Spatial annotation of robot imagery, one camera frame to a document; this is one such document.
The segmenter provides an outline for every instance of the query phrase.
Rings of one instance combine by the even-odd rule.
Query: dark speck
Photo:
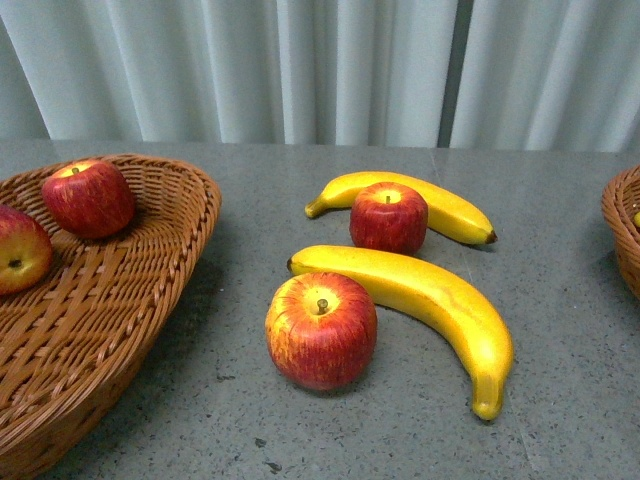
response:
[[[280,470],[282,470],[282,465],[275,463],[275,462],[265,462],[267,465],[269,465],[269,467],[271,467],[271,473],[273,473],[274,475],[276,473],[278,473]]]

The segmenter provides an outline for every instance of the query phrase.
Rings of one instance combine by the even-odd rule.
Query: apple stem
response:
[[[325,298],[321,298],[318,300],[318,315],[323,315],[327,312],[327,307],[329,306],[329,302]]]

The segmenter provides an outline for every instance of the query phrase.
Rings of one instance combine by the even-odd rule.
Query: white curtain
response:
[[[0,138],[640,151],[640,0],[0,0]]]

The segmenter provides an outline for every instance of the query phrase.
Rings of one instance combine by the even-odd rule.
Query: basket rim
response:
[[[146,357],[149,348],[155,343],[155,337],[159,331],[163,328],[167,318],[175,308],[175,305],[180,298],[188,279],[193,273],[195,263],[199,259],[206,243],[209,241],[213,230],[217,223],[217,219],[220,213],[222,204],[222,197],[220,194],[219,186],[215,180],[213,180],[206,172],[199,167],[179,159],[173,159],[169,157],[151,156],[139,153],[117,153],[107,155],[93,155],[75,158],[71,160],[65,160],[61,162],[52,163],[43,167],[35,168],[25,172],[17,173],[6,179],[0,179],[0,188],[5,187],[7,184],[11,185],[16,182],[20,182],[22,179],[30,176],[44,177],[50,175],[56,170],[63,168],[73,162],[77,162],[84,159],[96,158],[114,162],[118,165],[136,165],[140,164],[141,167],[146,162],[153,162],[163,168],[170,168],[173,170],[188,171],[193,174],[193,181],[199,182],[199,187],[204,194],[203,211],[199,212],[199,216],[194,215],[194,219],[197,220],[199,225],[202,225],[202,229],[199,232],[191,232],[191,235],[185,237],[185,244],[189,245],[188,252],[180,252],[177,256],[179,262],[171,265],[166,271],[162,272],[158,280],[152,285],[155,301],[150,299],[143,299],[140,307],[137,309],[137,317],[141,318],[141,322],[146,321],[148,324],[157,323],[156,328],[148,328],[144,333],[145,340],[148,344],[145,344],[143,340],[136,340],[136,345],[131,347],[131,352],[125,357],[118,355],[110,355],[104,362],[101,362],[99,366],[93,368],[93,370],[83,376],[82,379],[73,384],[72,387],[63,391],[60,395],[38,405],[32,411],[25,412],[20,415],[15,422],[9,422],[4,428],[0,428],[0,453],[9,451],[15,448],[20,442],[17,441],[18,437],[25,435],[25,432],[30,432],[30,435],[37,434],[38,431],[45,428],[45,426],[55,420],[56,417],[65,415],[74,411],[77,407],[82,405],[84,399],[88,398],[93,391],[108,384],[110,381],[117,379],[118,375],[123,370],[130,367],[136,361],[136,353],[140,352],[142,357]],[[96,245],[95,248],[105,248],[104,245]],[[179,285],[179,291],[177,292],[175,300],[172,300],[169,295],[169,289],[164,288],[165,285],[173,283],[173,277],[176,276],[176,271],[183,269],[184,282]],[[163,304],[163,299],[169,301],[171,304]],[[142,327],[138,326],[138,331],[142,331]]]

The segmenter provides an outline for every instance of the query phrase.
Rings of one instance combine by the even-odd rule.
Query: speckled gray surface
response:
[[[626,289],[600,194],[639,157],[374,147],[0,142],[0,178],[80,156],[140,152],[202,167],[222,214],[193,277],[115,408],[43,480],[636,479],[640,302]],[[278,374],[264,317],[287,258],[349,244],[348,212],[308,220],[332,177],[391,169],[462,194],[499,241],[429,232],[419,256],[470,280],[508,323],[516,363],[498,419],[469,409],[467,374],[435,332],[378,308],[366,374],[316,395]]]

